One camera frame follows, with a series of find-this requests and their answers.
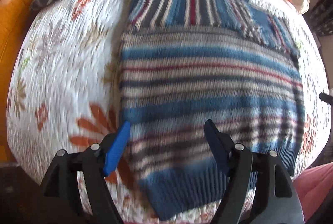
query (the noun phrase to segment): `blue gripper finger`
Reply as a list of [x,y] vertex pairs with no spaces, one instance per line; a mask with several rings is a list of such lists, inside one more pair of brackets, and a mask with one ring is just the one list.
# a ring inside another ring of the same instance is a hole
[[130,124],[128,121],[125,121],[124,124],[118,128],[117,136],[110,149],[105,154],[105,163],[103,168],[105,177],[109,176],[111,172],[116,170],[120,157],[122,156],[128,142],[129,134]]

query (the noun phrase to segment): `orange flower pattern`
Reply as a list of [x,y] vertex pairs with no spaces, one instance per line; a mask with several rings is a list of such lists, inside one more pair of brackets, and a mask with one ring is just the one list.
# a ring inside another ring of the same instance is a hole
[[84,7],[87,5],[88,2],[91,0],[78,0],[74,4],[73,13],[72,13],[72,20],[75,20],[82,14]]
[[[100,143],[103,138],[109,134],[116,132],[116,113],[113,108],[109,110],[108,116],[105,116],[103,110],[97,104],[90,104],[91,114],[94,118],[94,122],[90,121],[87,118],[81,117],[77,119],[77,124],[79,128],[86,129],[93,133],[98,133],[100,136],[96,139],[88,138],[83,136],[71,136],[69,141],[76,146],[86,149],[94,143]],[[127,186],[129,189],[133,189],[134,177],[129,169],[129,166],[126,160],[121,157],[117,166],[118,173],[122,180],[122,183]],[[115,172],[111,173],[105,180],[109,181],[112,184],[117,184],[117,174]]]
[[309,116],[307,114],[307,118],[304,124],[304,135],[302,140],[302,145],[300,149],[301,154],[310,154],[315,146],[315,141],[317,140],[317,132],[311,131],[311,126],[316,126],[317,118],[315,116]]
[[49,120],[49,111],[46,108],[45,102],[43,102],[38,109],[36,108],[35,118],[37,119],[38,132],[40,132],[44,123]]

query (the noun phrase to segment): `bed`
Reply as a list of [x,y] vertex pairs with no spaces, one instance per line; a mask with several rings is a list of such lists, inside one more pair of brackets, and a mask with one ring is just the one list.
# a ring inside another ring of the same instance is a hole
[[[327,143],[330,106],[325,69],[303,17],[286,0],[249,0],[288,21],[300,51],[305,131],[296,160],[297,177]],[[84,150],[114,131],[118,121],[117,50],[130,0],[59,0],[39,12],[17,57],[7,100],[8,145],[18,163],[40,183],[59,149]],[[107,178],[109,191],[125,222],[157,223],[126,161]],[[78,174],[84,209],[91,211],[84,178]],[[244,210],[251,206],[249,191]],[[169,222],[207,223],[219,202],[176,215]]]

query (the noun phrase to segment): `striped sweater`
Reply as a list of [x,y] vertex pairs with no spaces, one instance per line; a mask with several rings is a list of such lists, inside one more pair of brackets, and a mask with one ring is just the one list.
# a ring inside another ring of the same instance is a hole
[[247,0],[132,0],[128,22],[119,119],[131,123],[126,157],[161,220],[226,189],[208,119],[252,151],[276,150],[293,174],[304,102],[284,20]]

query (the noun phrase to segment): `orange sofa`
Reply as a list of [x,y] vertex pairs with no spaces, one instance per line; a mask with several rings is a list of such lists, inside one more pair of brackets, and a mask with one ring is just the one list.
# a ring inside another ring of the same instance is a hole
[[6,106],[16,58],[28,29],[31,0],[0,0],[0,162],[14,161],[7,143]]

